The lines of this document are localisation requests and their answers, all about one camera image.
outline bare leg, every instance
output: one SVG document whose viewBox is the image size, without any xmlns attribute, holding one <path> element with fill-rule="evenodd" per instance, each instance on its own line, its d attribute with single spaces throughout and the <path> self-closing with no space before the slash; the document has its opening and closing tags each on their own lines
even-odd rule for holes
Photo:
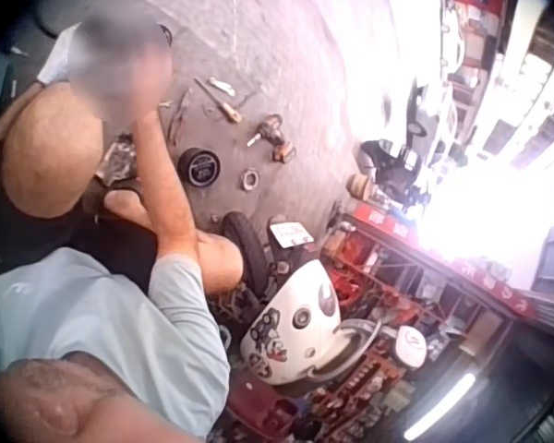
<svg viewBox="0 0 554 443">
<path fill-rule="evenodd" d="M 102 122 L 67 83 L 42 91 L 12 125 L 1 183 L 22 212 L 51 219 L 70 211 L 102 157 Z"/>
<path fill-rule="evenodd" d="M 153 231 L 148 212 L 133 191 L 107 193 L 104 206 L 117 216 Z M 240 250 L 227 238 L 197 230 L 199 264 L 205 293 L 230 291 L 242 279 L 244 262 Z"/>
</svg>

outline gray shirt sleeve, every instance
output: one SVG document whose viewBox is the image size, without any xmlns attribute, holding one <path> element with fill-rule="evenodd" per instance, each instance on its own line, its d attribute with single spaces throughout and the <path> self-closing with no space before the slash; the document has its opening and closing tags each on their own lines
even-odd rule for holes
<svg viewBox="0 0 554 443">
<path fill-rule="evenodd" d="M 150 299 L 179 332 L 178 342 L 168 343 L 180 357 L 171 379 L 185 395 L 172 407 L 187 415 L 197 437 L 205 437 L 225 405 L 230 366 L 199 265 L 178 254 L 159 259 L 151 273 Z"/>
</svg>

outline power drill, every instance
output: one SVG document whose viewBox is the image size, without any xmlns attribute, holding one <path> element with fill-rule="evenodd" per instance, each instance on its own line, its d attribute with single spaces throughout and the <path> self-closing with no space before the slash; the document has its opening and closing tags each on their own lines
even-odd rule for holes
<svg viewBox="0 0 554 443">
<path fill-rule="evenodd" d="M 279 114 L 269 115 L 257 126 L 257 134 L 249 140 L 247 146 L 251 147 L 261 138 L 264 138 L 273 145 L 272 158 L 274 162 L 289 162 L 294 158 L 296 149 L 291 142 L 285 139 L 283 132 L 279 129 L 282 122 L 283 118 Z"/>
</svg>

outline shorts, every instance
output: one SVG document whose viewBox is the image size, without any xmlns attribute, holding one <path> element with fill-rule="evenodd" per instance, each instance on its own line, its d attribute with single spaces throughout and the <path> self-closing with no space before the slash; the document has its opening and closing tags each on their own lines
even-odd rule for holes
<svg viewBox="0 0 554 443">
<path fill-rule="evenodd" d="M 123 220 L 97 223 L 80 201 L 59 217 L 32 217 L 12 204 L 0 184 L 0 274 L 36 263 L 60 247 L 92 256 L 111 273 L 127 276 L 148 293 L 157 252 L 152 232 Z"/>
</svg>

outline light blue t-shirt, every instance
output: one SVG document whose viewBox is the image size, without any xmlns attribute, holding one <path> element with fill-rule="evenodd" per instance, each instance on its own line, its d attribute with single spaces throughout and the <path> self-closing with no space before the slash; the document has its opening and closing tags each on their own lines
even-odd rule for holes
<svg viewBox="0 0 554 443">
<path fill-rule="evenodd" d="M 199 266 L 156 262 L 150 299 L 99 262 L 62 248 L 0 276 L 0 371 L 22 358 L 88 353 L 154 411 L 205 437 L 225 405 L 229 365 Z"/>
</svg>

